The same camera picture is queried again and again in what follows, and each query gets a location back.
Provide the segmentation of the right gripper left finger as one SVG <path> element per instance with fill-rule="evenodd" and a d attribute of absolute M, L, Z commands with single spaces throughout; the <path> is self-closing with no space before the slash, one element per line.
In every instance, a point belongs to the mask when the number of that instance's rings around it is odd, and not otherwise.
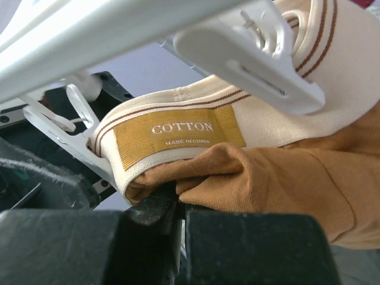
<path fill-rule="evenodd" d="M 172 182 L 126 211 L 4 211 L 1 283 L 173 284 L 180 242 Z"/>

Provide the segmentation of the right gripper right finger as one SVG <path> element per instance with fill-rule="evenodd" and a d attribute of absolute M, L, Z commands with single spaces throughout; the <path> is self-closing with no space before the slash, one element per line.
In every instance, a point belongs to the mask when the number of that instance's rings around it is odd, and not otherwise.
<path fill-rule="evenodd" d="M 341 284 L 311 216 L 225 213 L 181 205 L 188 284 Z"/>

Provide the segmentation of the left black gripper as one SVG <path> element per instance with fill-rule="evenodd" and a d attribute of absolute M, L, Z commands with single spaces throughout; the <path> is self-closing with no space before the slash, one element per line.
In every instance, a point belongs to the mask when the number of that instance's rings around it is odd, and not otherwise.
<path fill-rule="evenodd" d="M 103 119 L 118 104 L 134 98 L 111 73 L 98 72 L 95 76 L 103 83 L 99 97 L 90 103 L 98 119 Z M 63 87 L 46 91 L 39 102 L 67 119 L 78 118 Z M 30 124 L 23 116 L 23 107 L 22 103 L 1 111 L 4 139 L 1 140 L 1 211 L 79 210 L 99 205 L 100 196 L 91 183 L 98 182 L 100 177 Z"/>

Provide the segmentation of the orange-brown underwear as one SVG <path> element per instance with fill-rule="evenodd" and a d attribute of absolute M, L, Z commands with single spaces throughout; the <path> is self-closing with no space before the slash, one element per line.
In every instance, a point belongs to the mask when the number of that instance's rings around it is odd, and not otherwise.
<path fill-rule="evenodd" d="M 137 203 L 176 182 L 220 211 L 315 217 L 329 242 L 379 248 L 379 20 L 350 1 L 277 1 L 293 63 L 326 105 L 283 113 L 212 75 L 111 110 L 88 141 Z"/>

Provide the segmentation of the white clip hanger frame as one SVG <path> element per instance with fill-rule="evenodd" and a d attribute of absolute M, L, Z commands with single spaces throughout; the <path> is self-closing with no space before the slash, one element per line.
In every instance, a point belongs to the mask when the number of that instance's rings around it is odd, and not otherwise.
<path fill-rule="evenodd" d="M 263 1 L 21 1 L 1 33 L 1 101 Z"/>

